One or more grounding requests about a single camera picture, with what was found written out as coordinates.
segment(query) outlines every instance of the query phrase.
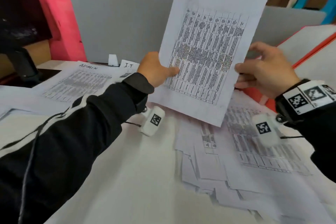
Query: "white table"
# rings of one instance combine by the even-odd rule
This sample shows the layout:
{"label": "white table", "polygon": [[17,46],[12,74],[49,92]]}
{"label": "white table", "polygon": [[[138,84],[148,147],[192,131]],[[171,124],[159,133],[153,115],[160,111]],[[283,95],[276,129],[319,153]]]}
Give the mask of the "white table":
{"label": "white table", "polygon": [[[48,61],[38,68],[65,69],[72,62]],[[139,117],[132,117],[134,122]],[[12,119],[30,131],[36,124]],[[173,149],[175,119],[170,113],[153,137],[123,124],[123,132],[95,161],[79,191],[46,223],[201,224],[260,223],[248,211],[212,204],[208,195],[186,190]],[[303,148],[311,153],[308,143]],[[262,223],[276,223],[270,218]]]}

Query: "paper held in hands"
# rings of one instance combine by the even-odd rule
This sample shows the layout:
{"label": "paper held in hands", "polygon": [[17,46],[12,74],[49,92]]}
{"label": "paper held in hands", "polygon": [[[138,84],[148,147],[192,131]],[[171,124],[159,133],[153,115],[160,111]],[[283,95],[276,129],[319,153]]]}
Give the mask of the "paper held in hands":
{"label": "paper held in hands", "polygon": [[149,101],[220,127],[267,0],[174,0],[160,48],[180,72]]}

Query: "black jacket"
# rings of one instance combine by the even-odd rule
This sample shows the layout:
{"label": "black jacket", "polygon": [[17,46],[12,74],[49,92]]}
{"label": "black jacket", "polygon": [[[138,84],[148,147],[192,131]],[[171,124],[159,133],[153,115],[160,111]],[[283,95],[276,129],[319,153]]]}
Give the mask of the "black jacket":
{"label": "black jacket", "polygon": [[[124,82],[110,85],[100,96],[76,100],[72,109],[52,118],[40,136],[31,133],[0,150],[1,218],[6,223],[18,221],[23,177],[34,141],[23,223],[39,224],[77,192],[97,156],[119,136],[121,124],[143,110],[146,98],[146,94]],[[294,126],[315,148],[313,162],[333,181],[336,175],[328,164],[336,159],[335,124],[334,106]]]}

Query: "person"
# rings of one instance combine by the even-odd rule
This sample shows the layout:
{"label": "person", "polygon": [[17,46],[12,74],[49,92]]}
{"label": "person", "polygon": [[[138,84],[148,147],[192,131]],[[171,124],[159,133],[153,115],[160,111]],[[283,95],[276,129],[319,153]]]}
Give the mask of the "person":
{"label": "person", "polygon": [[[251,50],[261,60],[235,65],[240,73],[236,88],[257,87],[263,94],[283,103],[283,94],[309,80],[300,80],[282,52],[264,43]],[[44,223],[69,200],[89,175],[92,164],[122,131],[121,124],[143,111],[147,95],[179,68],[160,64],[158,53],[150,52],[137,73],[111,84],[104,92],[76,100],[65,113],[56,115],[26,137],[0,150],[0,209],[6,223]],[[313,162],[336,181],[329,163],[335,160],[335,105],[293,122],[291,107],[279,112],[315,148]]]}

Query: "person's left hand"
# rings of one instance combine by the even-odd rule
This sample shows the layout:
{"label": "person's left hand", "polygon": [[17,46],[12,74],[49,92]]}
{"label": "person's left hand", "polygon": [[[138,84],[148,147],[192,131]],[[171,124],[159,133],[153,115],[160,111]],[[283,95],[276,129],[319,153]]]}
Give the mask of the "person's left hand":
{"label": "person's left hand", "polygon": [[168,77],[178,74],[178,67],[164,67],[159,61],[158,52],[149,52],[141,60],[137,72],[141,73],[153,87],[158,87],[165,82]]}

